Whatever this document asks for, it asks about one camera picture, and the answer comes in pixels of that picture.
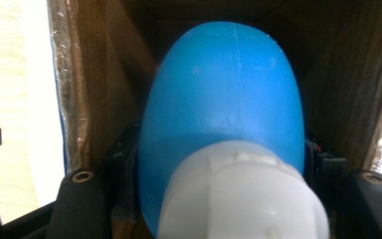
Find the blue egg-shaped object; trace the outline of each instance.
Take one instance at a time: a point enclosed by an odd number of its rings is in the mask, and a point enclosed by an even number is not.
[[[172,46],[145,109],[138,190],[153,235],[175,168],[194,151],[224,140],[258,143],[303,171],[300,99],[284,52],[258,29],[211,22]]]

